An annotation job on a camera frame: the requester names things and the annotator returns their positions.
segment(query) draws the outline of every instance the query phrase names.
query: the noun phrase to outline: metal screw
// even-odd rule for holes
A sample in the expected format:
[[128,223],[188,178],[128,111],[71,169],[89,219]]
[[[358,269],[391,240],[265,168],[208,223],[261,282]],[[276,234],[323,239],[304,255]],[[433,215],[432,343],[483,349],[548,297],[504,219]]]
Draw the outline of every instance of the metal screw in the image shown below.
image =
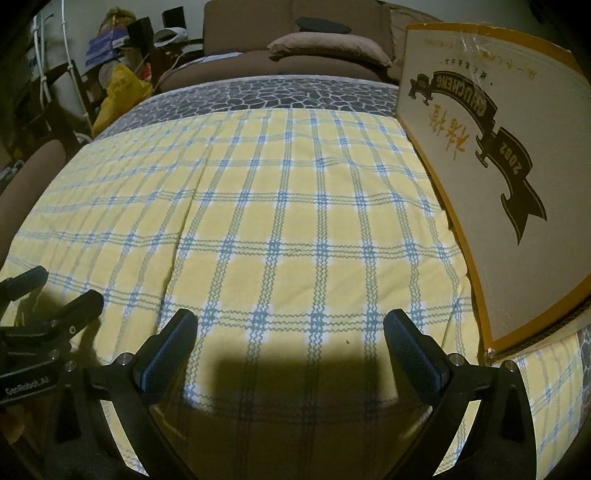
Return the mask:
[[457,367],[466,363],[466,359],[459,353],[450,353],[447,357],[449,358],[449,361]]
[[78,364],[74,360],[69,360],[64,364],[64,370],[66,372],[72,372],[76,369]]
[[512,372],[519,371],[519,367],[517,366],[517,364],[513,360],[505,360],[503,362],[503,367],[505,367],[507,370],[510,370]]
[[116,359],[115,362],[118,363],[119,365],[127,365],[128,363],[131,363],[131,361],[134,359],[134,354],[129,353],[129,352],[125,352],[120,354]]
[[51,352],[49,352],[49,358],[55,361],[60,357],[60,351],[57,348],[54,348]]

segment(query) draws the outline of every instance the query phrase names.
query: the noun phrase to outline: yellow plastic bag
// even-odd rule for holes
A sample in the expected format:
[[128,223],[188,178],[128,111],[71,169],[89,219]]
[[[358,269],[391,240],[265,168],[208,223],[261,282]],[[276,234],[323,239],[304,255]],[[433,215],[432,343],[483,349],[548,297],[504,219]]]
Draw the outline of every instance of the yellow plastic bag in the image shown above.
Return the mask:
[[92,137],[96,137],[121,115],[129,112],[138,103],[152,95],[152,85],[139,80],[129,68],[117,64],[107,85],[107,98],[100,106],[99,116],[92,126]]

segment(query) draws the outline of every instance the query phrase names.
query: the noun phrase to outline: bed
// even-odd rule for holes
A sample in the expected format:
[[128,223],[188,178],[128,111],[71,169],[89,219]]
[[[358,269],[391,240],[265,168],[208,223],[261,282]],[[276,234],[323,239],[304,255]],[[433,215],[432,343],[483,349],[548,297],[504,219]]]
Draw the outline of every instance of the bed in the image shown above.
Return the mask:
[[[2,278],[38,264],[50,278],[4,322],[94,288],[100,327],[75,344],[108,363],[188,308],[196,346],[152,413],[199,478],[381,478],[428,415],[390,361],[384,315],[403,308],[473,363],[480,340],[464,258],[393,117],[397,92],[251,77],[143,102],[69,162],[23,224]],[[516,359],[539,478],[589,402],[590,334]]]

